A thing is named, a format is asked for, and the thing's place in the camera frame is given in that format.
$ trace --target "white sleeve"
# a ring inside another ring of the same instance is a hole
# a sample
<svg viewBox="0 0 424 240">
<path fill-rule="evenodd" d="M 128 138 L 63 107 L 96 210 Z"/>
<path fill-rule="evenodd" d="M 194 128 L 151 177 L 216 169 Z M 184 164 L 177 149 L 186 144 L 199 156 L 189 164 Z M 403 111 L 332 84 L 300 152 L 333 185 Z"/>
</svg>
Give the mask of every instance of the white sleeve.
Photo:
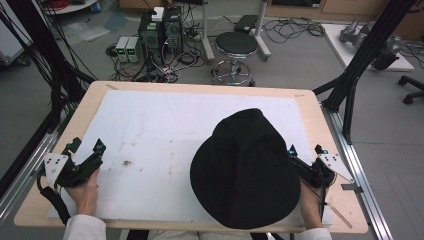
<svg viewBox="0 0 424 240">
<path fill-rule="evenodd" d="M 95 217 L 75 215 L 66 224 L 64 240 L 105 240 L 106 224 Z"/>
<path fill-rule="evenodd" d="M 326 228 L 313 228 L 299 234 L 299 240 L 331 240 L 330 231 Z"/>
</svg>

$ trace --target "black bucket hat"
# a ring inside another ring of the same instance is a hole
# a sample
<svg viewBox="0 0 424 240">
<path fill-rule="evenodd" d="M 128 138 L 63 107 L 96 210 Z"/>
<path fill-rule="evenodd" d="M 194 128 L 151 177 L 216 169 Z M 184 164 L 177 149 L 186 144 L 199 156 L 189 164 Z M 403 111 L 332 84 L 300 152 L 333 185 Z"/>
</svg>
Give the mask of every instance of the black bucket hat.
<svg viewBox="0 0 424 240">
<path fill-rule="evenodd" d="M 300 196 L 286 143 L 259 109 L 237 112 L 218 123 L 193 158 L 190 180 L 205 210 L 234 229 L 278 222 Z"/>
</svg>

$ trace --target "wooden table frame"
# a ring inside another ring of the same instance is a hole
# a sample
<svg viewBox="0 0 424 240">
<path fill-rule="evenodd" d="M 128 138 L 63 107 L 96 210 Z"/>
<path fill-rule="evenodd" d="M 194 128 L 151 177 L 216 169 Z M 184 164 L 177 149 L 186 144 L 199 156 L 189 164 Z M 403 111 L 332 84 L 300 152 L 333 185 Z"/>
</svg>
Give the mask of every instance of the wooden table frame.
<svg viewBox="0 0 424 240">
<path fill-rule="evenodd" d="M 310 90 L 247 88 L 231 86 L 128 83 L 98 81 L 91 84 L 74 116 L 66 127 L 53 152 L 60 153 L 65 145 L 75 137 L 82 138 L 92 118 L 100 106 L 107 91 L 113 90 L 182 92 L 224 95 L 249 95 L 294 98 L 309 139 L 311 148 L 320 144 L 330 153 L 337 153 L 337 148 L 321 107 L 314 93 Z M 365 233 L 368 230 L 362 209 L 353 191 L 345 191 L 341 184 L 348 182 L 338 177 L 327 194 L 326 201 L 331 208 L 333 225 L 329 230 L 334 233 Z M 34 184 L 25 201 L 15 216 L 15 224 L 28 227 L 63 227 L 60 219 L 47 217 L 51 204 L 43 198 Z M 167 229 L 167 230 L 197 230 L 197 231 L 231 231 L 219 223 L 177 223 L 134 220 L 106 220 L 109 228 L 122 229 Z M 272 224 L 263 228 L 250 230 L 252 232 L 301 232 L 303 226 L 287 224 Z"/>
</svg>

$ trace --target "chair wheel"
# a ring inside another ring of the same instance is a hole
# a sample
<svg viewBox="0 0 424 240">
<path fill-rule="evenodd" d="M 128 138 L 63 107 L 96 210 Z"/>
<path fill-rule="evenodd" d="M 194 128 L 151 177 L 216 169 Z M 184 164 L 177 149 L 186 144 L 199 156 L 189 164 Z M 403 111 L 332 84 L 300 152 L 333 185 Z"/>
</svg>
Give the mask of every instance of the chair wheel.
<svg viewBox="0 0 424 240">
<path fill-rule="evenodd" d="M 405 85 L 407 83 L 408 82 L 405 79 L 403 79 L 403 78 L 399 79 L 399 82 L 398 82 L 398 84 L 401 85 L 401 86 L 403 86 L 403 85 Z"/>
<path fill-rule="evenodd" d="M 406 97 L 403 99 L 403 103 L 405 103 L 406 105 L 409 105 L 411 103 L 413 103 L 414 100 L 412 100 L 412 98 Z"/>
</svg>

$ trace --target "aluminum rail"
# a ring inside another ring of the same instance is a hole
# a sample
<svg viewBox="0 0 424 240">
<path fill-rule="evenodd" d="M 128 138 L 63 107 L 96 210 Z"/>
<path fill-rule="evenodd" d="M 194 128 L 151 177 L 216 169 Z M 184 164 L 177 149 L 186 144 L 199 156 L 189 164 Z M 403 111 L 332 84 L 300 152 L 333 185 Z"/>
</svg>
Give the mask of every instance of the aluminum rail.
<svg viewBox="0 0 424 240">
<path fill-rule="evenodd" d="M 46 153 L 51 152 L 59 140 L 59 134 L 57 129 L 51 134 L 45 134 L 37 148 L 34 150 L 30 159 L 24 165 L 18 176 L 10 185 L 9 189 L 0 199 L 0 226 L 4 223 L 9 213 L 15 206 L 15 204 L 22 199 L 24 194 L 32 186 L 34 182 L 34 173 L 38 171 L 43 157 Z"/>
<path fill-rule="evenodd" d="M 383 213 L 378 206 L 377 200 L 372 192 L 371 186 L 367 180 L 364 169 L 359 161 L 358 155 L 355 152 L 353 145 L 350 145 L 346 138 L 343 136 L 343 120 L 339 113 L 330 112 L 327 109 L 322 109 L 327 124 L 334 134 L 333 137 L 337 138 L 337 147 L 343 155 L 343 160 L 348 165 L 353 178 L 356 181 L 357 187 L 361 190 L 357 192 L 358 198 L 362 200 L 363 207 L 365 208 L 368 220 L 372 224 L 374 233 L 377 239 L 391 240 L 393 239 L 390 229 L 384 219 Z"/>
</svg>

